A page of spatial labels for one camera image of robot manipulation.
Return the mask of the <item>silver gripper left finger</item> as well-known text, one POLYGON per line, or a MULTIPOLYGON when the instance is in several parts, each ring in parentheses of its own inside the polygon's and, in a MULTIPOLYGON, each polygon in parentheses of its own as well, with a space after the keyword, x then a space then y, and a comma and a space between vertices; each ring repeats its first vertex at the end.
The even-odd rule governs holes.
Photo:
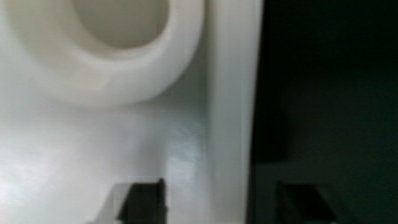
POLYGON ((165 180, 119 187, 104 203, 96 224, 167 224, 165 180))

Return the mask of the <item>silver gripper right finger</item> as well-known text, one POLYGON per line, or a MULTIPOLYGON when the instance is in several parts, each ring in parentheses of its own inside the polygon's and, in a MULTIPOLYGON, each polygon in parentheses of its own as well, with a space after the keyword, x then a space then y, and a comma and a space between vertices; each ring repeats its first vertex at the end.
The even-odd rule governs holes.
POLYGON ((275 224, 337 224, 335 213, 312 185, 277 183, 275 224))

